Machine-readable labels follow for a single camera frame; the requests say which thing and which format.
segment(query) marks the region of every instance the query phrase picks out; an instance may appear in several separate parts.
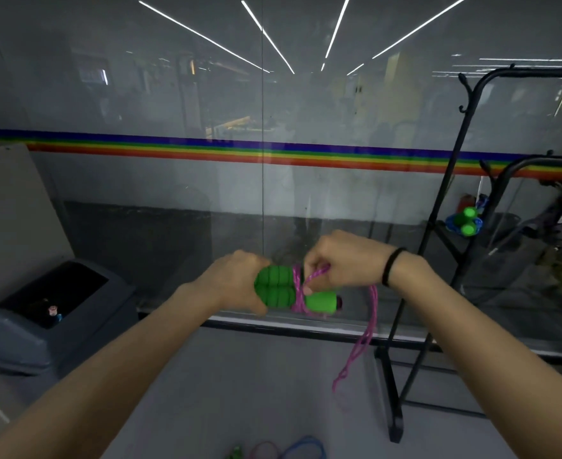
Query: black wristband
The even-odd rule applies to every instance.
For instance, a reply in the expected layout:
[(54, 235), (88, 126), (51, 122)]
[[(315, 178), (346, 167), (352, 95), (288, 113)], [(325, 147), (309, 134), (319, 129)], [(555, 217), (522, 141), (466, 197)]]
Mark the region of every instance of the black wristband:
[(389, 259), (385, 264), (385, 269), (383, 270), (383, 278), (381, 279), (381, 283), (383, 285), (389, 286), (389, 273), (392, 271), (393, 263), (396, 259), (398, 259), (398, 256), (402, 251), (406, 251), (406, 248), (398, 248), (391, 254), (391, 256), (389, 256)]

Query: rainbow stripe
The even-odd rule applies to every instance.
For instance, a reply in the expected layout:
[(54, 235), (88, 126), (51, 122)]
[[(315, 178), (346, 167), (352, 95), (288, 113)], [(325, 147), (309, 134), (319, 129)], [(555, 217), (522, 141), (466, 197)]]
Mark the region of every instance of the rainbow stripe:
[[(31, 151), (145, 158), (169, 158), (232, 163), (284, 164), (376, 171), (444, 172), (451, 152), (338, 145), (223, 141), (195, 138), (147, 137), (91, 133), (0, 130), (0, 141), (22, 141)], [(455, 174), (481, 176), (478, 161), (485, 159), (494, 172), (520, 154), (461, 152)], [(562, 168), (531, 166), (519, 177), (562, 180)]]

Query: trash can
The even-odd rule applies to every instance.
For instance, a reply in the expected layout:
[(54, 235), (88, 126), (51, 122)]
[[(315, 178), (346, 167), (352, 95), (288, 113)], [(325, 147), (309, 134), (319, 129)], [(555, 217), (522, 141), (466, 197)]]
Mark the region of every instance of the trash can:
[(138, 322), (134, 291), (79, 259), (20, 289), (0, 302), (0, 374), (32, 403)]

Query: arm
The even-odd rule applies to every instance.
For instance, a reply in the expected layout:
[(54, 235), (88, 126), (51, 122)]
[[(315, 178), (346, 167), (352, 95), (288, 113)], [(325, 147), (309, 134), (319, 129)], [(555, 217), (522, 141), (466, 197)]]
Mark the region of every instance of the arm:
[(253, 283), (268, 263), (237, 251), (181, 285), (1, 432), (0, 459), (100, 457), (172, 355), (206, 319), (222, 308), (266, 313)]
[[(395, 247), (336, 231), (305, 258), (312, 291), (380, 283)], [(447, 285), (420, 256), (404, 252), (389, 283), (419, 313), (514, 453), (562, 457), (562, 376)]]

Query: dangling pink rope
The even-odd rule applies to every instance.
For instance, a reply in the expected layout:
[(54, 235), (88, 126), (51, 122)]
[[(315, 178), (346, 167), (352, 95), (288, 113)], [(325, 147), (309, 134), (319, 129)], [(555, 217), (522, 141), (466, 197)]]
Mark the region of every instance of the dangling pink rope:
[[(304, 280), (304, 283), (311, 281), (315, 277), (319, 277), (320, 275), (323, 275), (328, 270), (330, 270), (330, 266), (325, 266), (323, 269), (316, 270), (315, 272), (313, 272), (313, 274), (311, 274), (310, 277)], [(294, 286), (296, 287), (296, 302), (291, 307), (291, 310), (296, 313), (306, 314), (307, 316), (318, 316), (318, 314), (311, 312), (307, 308), (304, 302), (304, 292), (302, 290), (303, 285), (300, 283), (300, 264), (296, 264), (293, 267), (293, 273), (294, 273)], [(370, 313), (370, 320), (368, 322), (368, 326), (366, 326), (366, 330), (363, 332), (363, 335), (359, 337), (359, 339), (355, 342), (355, 345), (353, 346), (351, 353), (347, 358), (347, 362), (343, 367), (343, 370), (340, 371), (338, 377), (336, 377), (334, 379), (334, 382), (332, 382), (333, 393), (336, 393), (336, 386), (338, 385), (338, 382), (344, 380), (345, 378), (347, 378), (347, 375), (349, 375), (349, 367), (351, 366), (351, 364), (354, 362), (354, 360), (356, 360), (358, 357), (361, 356), (361, 354), (366, 350), (366, 348), (370, 344), (370, 341), (372, 340), (372, 335), (374, 334), (376, 321), (377, 321), (376, 310), (378, 308), (378, 303), (379, 303), (379, 294), (376, 290), (375, 285), (370, 285), (369, 291), (370, 291), (372, 310)]]

